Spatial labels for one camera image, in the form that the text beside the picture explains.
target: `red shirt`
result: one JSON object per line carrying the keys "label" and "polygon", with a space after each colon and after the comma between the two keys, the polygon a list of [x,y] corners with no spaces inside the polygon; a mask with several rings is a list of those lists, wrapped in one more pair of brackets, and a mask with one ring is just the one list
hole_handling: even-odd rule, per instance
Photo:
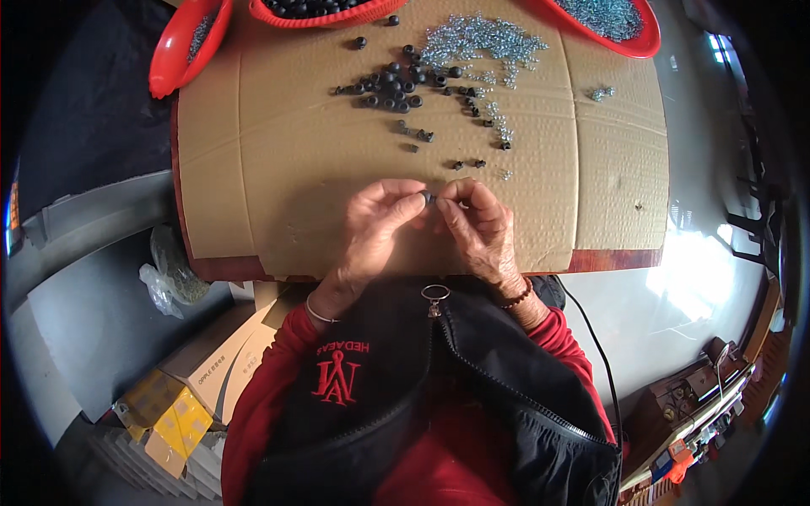
{"label": "red shirt", "polygon": [[[573,339],[563,312],[551,314],[529,338],[579,377],[594,399],[607,440],[616,443],[593,383],[591,365]],[[303,305],[293,309],[264,351],[233,411],[222,456],[225,506],[237,506],[284,408],[285,393],[318,335]],[[431,413],[430,430],[405,453],[377,489],[375,504],[516,504],[508,469],[513,443],[479,407],[446,402]]]}

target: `zipper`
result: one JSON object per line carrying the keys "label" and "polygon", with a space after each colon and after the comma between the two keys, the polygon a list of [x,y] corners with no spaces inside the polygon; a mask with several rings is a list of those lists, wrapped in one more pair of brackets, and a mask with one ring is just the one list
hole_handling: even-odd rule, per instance
{"label": "zipper", "polygon": [[360,427],[353,428],[350,431],[346,431],[346,432],[344,432],[342,434],[338,434],[337,436],[332,436],[331,438],[326,439],[324,441],[321,441],[319,443],[316,443],[313,446],[310,446],[308,448],[294,449],[294,450],[290,450],[290,451],[287,451],[287,452],[284,452],[284,453],[276,453],[274,455],[264,457],[262,459],[262,462],[268,462],[268,461],[273,460],[273,459],[286,457],[286,456],[288,456],[290,454],[300,455],[301,453],[307,453],[307,452],[322,450],[326,446],[337,443],[342,439],[348,438],[349,436],[354,436],[358,432],[366,431],[366,430],[368,430],[370,428],[377,427],[377,426],[391,420],[392,418],[396,417],[397,415],[402,413],[405,410],[405,408],[408,407],[411,404],[411,402],[413,402],[414,397],[419,395],[419,392],[420,392],[422,386],[424,385],[425,381],[427,380],[428,374],[430,372],[430,361],[432,359],[432,355],[433,355],[433,340],[429,338],[428,339],[427,367],[425,368],[424,372],[422,373],[422,377],[419,380],[419,383],[416,384],[416,388],[414,389],[413,392],[409,393],[402,402],[400,402],[399,404],[397,404],[396,406],[394,406],[393,408],[388,410],[385,414],[381,415],[379,418],[373,420],[372,422],[366,423],[365,425],[362,425]]}
{"label": "zipper", "polygon": [[[443,305],[445,306],[444,307],[445,314],[449,317],[450,316],[450,311],[447,308],[447,304],[443,304]],[[551,419],[553,422],[557,423],[558,425],[560,425],[564,429],[566,429],[568,431],[571,431],[574,434],[577,434],[578,436],[584,437],[587,440],[591,440],[591,441],[594,441],[595,443],[605,444],[606,446],[611,446],[612,447],[612,444],[610,444],[606,440],[604,440],[602,438],[599,438],[599,437],[596,437],[596,436],[593,436],[593,435],[589,434],[588,432],[583,431],[581,428],[579,428],[579,427],[573,425],[572,423],[568,422],[567,420],[565,420],[564,418],[562,418],[558,414],[556,414],[553,411],[549,410],[547,407],[540,405],[538,402],[534,401],[532,398],[528,397],[527,395],[525,395],[523,393],[518,392],[517,390],[513,389],[512,387],[510,387],[509,385],[504,383],[503,381],[500,381],[496,377],[491,376],[486,371],[482,371],[481,369],[476,367],[472,362],[470,362],[469,360],[462,357],[455,350],[455,347],[453,346],[453,342],[450,340],[450,329],[448,328],[448,326],[445,323],[444,319],[441,318],[441,317],[438,317],[437,320],[439,321],[439,324],[441,325],[441,331],[444,334],[445,341],[447,342],[447,346],[450,349],[450,352],[453,354],[453,356],[455,356],[456,359],[458,359],[461,362],[465,363],[469,368],[471,368],[473,371],[475,371],[475,373],[477,373],[479,376],[482,376],[484,379],[490,381],[491,383],[494,383],[495,385],[500,386],[501,388],[503,388],[504,390],[506,390],[507,392],[512,394],[513,397],[519,399],[522,402],[525,402],[526,404],[529,405],[529,407],[531,407],[534,410],[537,410],[540,414],[548,417],[549,419]]]}

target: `red bowl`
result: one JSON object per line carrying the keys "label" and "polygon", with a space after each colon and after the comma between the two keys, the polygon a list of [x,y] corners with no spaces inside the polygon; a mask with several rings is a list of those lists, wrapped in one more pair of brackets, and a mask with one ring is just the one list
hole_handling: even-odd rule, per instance
{"label": "red bowl", "polygon": [[[220,6],[208,36],[200,46],[191,63],[188,62],[189,47],[194,29],[203,16]],[[156,99],[162,99],[172,91],[190,83],[214,56],[222,43],[233,12],[233,0],[185,0],[169,20],[152,55],[149,68],[149,91]]]}
{"label": "red bowl", "polygon": [[524,3],[540,17],[544,17],[544,15],[548,16],[549,14],[556,15],[560,21],[573,28],[576,32],[627,57],[650,58],[653,57],[661,47],[661,29],[659,28],[655,14],[653,14],[653,10],[650,8],[650,4],[647,3],[646,0],[633,0],[633,3],[636,4],[644,21],[642,32],[635,39],[623,40],[621,42],[613,42],[607,37],[596,35],[590,28],[565,12],[565,9],[558,6],[554,0],[529,0]]}
{"label": "red bowl", "polygon": [[267,24],[278,28],[349,28],[371,23],[384,18],[405,5],[407,0],[371,0],[357,7],[340,11],[337,14],[310,19],[285,19],[273,14],[262,0],[250,0],[250,14]]}

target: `clear plastic bag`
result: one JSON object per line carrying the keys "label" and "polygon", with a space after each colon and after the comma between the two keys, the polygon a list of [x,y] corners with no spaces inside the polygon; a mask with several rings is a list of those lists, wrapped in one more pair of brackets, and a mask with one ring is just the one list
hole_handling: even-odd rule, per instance
{"label": "clear plastic bag", "polygon": [[139,271],[140,280],[146,283],[149,296],[161,313],[182,320],[183,315],[173,300],[190,306],[208,293],[210,284],[191,270],[185,251],[175,240],[170,227],[154,227],[149,246],[156,268],[143,264]]}

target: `hand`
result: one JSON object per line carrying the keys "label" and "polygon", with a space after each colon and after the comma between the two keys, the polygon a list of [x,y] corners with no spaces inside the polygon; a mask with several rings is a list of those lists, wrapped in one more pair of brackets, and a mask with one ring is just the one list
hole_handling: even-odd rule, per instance
{"label": "hand", "polygon": [[[343,260],[309,297],[312,311],[338,318],[354,304],[365,286],[385,268],[394,250],[394,232],[409,221],[424,226],[425,184],[409,179],[384,179],[352,197],[346,209],[347,248]],[[316,330],[327,324],[309,315]]]}
{"label": "hand", "polygon": [[519,297],[526,282],[514,261],[512,210],[471,177],[449,182],[437,195],[436,205],[469,271],[504,299]]}

